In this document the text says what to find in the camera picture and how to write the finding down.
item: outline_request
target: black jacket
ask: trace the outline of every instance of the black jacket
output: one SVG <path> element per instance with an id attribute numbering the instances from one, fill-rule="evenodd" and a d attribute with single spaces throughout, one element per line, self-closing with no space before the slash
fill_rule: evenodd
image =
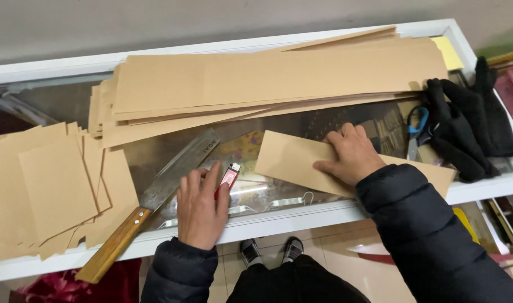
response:
<path id="1" fill-rule="evenodd" d="M 513 279 L 472 241 L 416 168 L 389 165 L 356 190 L 418 302 L 513 302 Z M 199 250 L 177 238 L 160 244 L 142 301 L 207 301 L 217 263 L 215 249 Z"/>

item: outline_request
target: lighter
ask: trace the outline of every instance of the lighter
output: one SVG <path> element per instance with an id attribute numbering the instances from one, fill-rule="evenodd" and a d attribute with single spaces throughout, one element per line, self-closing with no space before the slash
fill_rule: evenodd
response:
<path id="1" fill-rule="evenodd" d="M 238 177 L 238 174 L 240 173 L 241 166 L 237 164 L 236 162 L 230 164 L 230 166 L 226 169 L 225 175 L 223 176 L 223 179 L 221 180 L 221 183 L 219 184 L 219 187 L 215 191 L 215 200 L 217 200 L 217 197 L 219 195 L 219 189 L 221 188 L 221 185 L 223 183 L 228 183 L 228 189 L 231 190 L 232 186 L 234 185 L 234 182 L 236 181 L 236 178 Z"/>

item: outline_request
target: shoe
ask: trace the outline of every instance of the shoe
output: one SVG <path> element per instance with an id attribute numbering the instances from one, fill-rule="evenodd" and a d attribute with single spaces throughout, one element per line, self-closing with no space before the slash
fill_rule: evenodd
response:
<path id="1" fill-rule="evenodd" d="M 258 246 L 253 239 L 247 239 L 240 242 L 240 254 L 245 266 L 262 263 L 262 257 L 258 252 Z"/>
<path id="2" fill-rule="evenodd" d="M 303 254 L 303 243 L 296 237 L 288 238 L 284 246 L 283 263 L 293 262 L 297 257 Z"/>

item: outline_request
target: gray wall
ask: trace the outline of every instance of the gray wall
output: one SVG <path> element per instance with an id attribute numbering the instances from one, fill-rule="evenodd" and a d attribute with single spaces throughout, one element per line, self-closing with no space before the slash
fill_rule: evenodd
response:
<path id="1" fill-rule="evenodd" d="M 513 0 L 0 0 L 0 64 L 441 18 L 513 49 Z"/>

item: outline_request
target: black cloth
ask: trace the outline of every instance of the black cloth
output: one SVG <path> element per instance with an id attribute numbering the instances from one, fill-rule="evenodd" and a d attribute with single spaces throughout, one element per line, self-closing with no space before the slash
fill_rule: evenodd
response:
<path id="1" fill-rule="evenodd" d="M 472 241 L 451 207 L 415 167 L 386 166 L 359 182 L 356 191 L 418 302 L 513 302 L 513 279 Z M 359 293 L 349 284 L 307 256 L 299 258 L 278 270 L 259 266 L 245 271 L 229 300 L 359 301 Z M 206 302 L 217 262 L 215 249 L 202 251 L 176 238 L 162 243 L 142 302 Z M 280 293 L 260 275 L 282 283 Z M 325 283 L 315 284 L 316 280 Z M 259 296 L 251 297 L 255 292 Z"/>
<path id="2" fill-rule="evenodd" d="M 477 60 L 471 89 L 441 80 L 443 90 L 468 120 L 482 152 L 487 157 L 513 156 L 513 131 L 509 117 L 494 93 L 497 74 L 485 57 Z"/>
<path id="3" fill-rule="evenodd" d="M 255 264 L 243 271 L 227 302 L 359 302 L 369 300 L 348 282 L 307 255 L 268 270 Z"/>
<path id="4" fill-rule="evenodd" d="M 438 79 L 428 80 L 427 86 L 422 103 L 429 109 L 429 124 L 434 126 L 430 144 L 436 153 L 456 167 L 463 182 L 499 176 L 497 168 L 483 155 L 462 112 L 445 101 L 448 86 L 442 86 Z"/>

